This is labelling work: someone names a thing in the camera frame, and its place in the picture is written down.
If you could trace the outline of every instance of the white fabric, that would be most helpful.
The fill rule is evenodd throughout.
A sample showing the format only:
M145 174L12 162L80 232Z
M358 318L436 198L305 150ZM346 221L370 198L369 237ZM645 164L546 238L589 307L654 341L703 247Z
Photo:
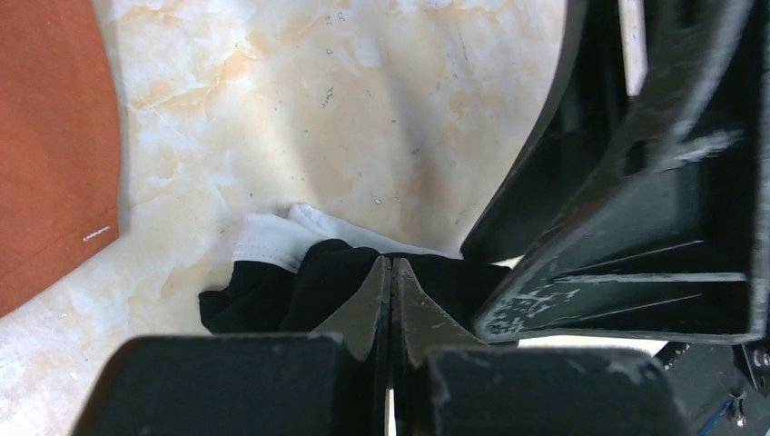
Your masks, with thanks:
M268 213L248 215L232 259L272 263L296 273L305 253L314 244L327 239L342 239L352 247L370 247L380 253L437 254L458 258L394 241L323 213L309 204L294 204L288 219Z

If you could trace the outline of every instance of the black garment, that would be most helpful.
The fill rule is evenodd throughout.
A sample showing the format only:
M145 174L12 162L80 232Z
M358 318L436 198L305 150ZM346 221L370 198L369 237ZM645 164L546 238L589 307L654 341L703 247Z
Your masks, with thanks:
M296 274L238 261L228 287L200 294L201 322L212 333L309 332L358 291L379 256L371 248L330 239L310 248ZM385 256L409 260L425 293L467 329L509 271L433 254Z

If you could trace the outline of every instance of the black metal bracket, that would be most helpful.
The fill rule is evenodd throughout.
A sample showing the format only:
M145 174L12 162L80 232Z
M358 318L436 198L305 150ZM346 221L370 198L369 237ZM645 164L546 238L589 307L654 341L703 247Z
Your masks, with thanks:
M645 6L649 70L629 101L617 5L568 2L551 93L462 247L524 254L476 315L486 342L765 335L767 3Z
M767 397L770 395L770 349L767 341L742 343L734 345L735 366L751 387Z
M765 436L770 429L770 401L736 365L734 348L671 342L657 355L698 436Z

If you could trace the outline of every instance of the beige marble tile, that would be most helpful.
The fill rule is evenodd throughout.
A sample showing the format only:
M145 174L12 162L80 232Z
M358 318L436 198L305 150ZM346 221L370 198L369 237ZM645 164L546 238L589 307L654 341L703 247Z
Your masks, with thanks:
M127 338L204 333L246 213L456 251L528 135L563 2L94 0L123 236L0 319L0 434L66 433Z

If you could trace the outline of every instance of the black metal frame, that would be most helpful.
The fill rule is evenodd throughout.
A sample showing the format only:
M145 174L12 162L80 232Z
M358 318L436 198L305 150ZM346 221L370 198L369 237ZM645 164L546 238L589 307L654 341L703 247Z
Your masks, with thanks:
M617 1L568 0L543 111L462 246L524 255L472 322L379 258L313 332L129 342L75 434L383 434L392 387L404 434L765 435L768 9L645 1L631 100ZM483 343L564 333L676 342Z
M568 2L551 94L462 246L487 262L525 254L475 333L757 340L770 276L766 4L648 2L649 71L629 103L614 3Z

